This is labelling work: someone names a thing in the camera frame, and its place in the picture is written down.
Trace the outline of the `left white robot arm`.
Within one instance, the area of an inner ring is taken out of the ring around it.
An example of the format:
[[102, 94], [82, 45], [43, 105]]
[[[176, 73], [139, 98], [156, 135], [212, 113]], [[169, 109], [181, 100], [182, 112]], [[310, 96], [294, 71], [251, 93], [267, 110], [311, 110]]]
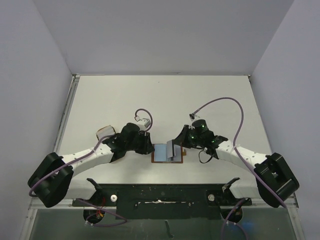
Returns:
[[78, 174], [103, 164], [123, 158], [127, 152], [149, 155], [155, 150], [150, 133], [134, 123], [127, 123], [116, 133], [107, 126], [106, 135], [98, 138], [94, 147], [67, 155], [49, 153], [29, 178], [29, 195], [41, 200], [51, 208], [63, 199], [84, 199], [95, 206], [100, 203], [102, 193], [93, 180], [72, 183]]

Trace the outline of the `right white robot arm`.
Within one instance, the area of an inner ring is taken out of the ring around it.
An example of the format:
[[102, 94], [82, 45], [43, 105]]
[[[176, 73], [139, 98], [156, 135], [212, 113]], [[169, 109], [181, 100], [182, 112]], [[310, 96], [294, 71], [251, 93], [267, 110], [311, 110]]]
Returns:
[[300, 187], [281, 154], [275, 152], [267, 155], [234, 146], [226, 137], [209, 130], [204, 119], [184, 125], [173, 142], [184, 148], [201, 149], [212, 158], [232, 163], [254, 175], [254, 180], [241, 180], [238, 177], [227, 184], [222, 192], [227, 204], [233, 205], [243, 198], [262, 199], [269, 206], [277, 208]]

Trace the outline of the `grey credit card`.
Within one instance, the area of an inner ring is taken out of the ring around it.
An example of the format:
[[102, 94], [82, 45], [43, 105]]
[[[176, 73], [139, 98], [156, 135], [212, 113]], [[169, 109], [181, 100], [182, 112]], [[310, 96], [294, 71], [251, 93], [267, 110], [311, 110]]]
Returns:
[[174, 144], [173, 139], [166, 143], [166, 158], [168, 162], [178, 161], [178, 146]]

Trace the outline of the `brown leather card holder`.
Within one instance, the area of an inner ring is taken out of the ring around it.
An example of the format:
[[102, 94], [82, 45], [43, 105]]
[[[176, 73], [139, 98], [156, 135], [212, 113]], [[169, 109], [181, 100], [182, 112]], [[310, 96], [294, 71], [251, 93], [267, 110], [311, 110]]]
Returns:
[[151, 154], [151, 162], [155, 164], [182, 164], [187, 151], [178, 145], [177, 162], [167, 161], [167, 143], [154, 144], [154, 152]]

